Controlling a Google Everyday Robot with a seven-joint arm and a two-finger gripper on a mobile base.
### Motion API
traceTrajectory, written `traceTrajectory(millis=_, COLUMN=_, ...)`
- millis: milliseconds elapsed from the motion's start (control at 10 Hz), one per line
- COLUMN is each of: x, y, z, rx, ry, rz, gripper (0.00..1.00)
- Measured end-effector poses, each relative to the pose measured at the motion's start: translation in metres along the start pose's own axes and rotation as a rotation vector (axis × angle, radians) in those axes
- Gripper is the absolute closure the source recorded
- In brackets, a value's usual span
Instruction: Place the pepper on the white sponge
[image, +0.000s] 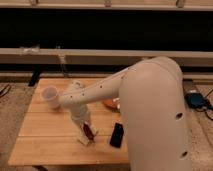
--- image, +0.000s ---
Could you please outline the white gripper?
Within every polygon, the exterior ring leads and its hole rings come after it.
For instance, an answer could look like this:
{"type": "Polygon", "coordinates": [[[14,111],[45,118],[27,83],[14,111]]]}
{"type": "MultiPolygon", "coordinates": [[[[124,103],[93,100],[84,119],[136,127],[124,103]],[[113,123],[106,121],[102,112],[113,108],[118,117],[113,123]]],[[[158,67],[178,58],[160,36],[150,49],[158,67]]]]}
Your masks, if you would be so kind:
{"type": "MultiPolygon", "coordinates": [[[[87,105],[76,105],[70,108],[71,119],[78,126],[82,127],[84,123],[91,124],[91,113],[87,105]]],[[[93,136],[98,134],[98,129],[94,125],[89,126],[93,136]]],[[[81,128],[78,128],[77,139],[84,146],[89,144],[89,139],[81,128]]]]}

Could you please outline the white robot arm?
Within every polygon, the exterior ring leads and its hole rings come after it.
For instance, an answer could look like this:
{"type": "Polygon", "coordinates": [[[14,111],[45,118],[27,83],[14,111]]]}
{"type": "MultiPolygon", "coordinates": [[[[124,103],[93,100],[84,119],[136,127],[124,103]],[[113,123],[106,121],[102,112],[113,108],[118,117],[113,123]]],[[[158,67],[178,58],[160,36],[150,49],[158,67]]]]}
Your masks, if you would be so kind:
{"type": "Polygon", "coordinates": [[[70,111],[78,127],[90,125],[89,103],[117,98],[131,171],[192,171],[183,74],[168,57],[140,61],[90,86],[72,82],[41,93],[51,108],[70,111]]]}

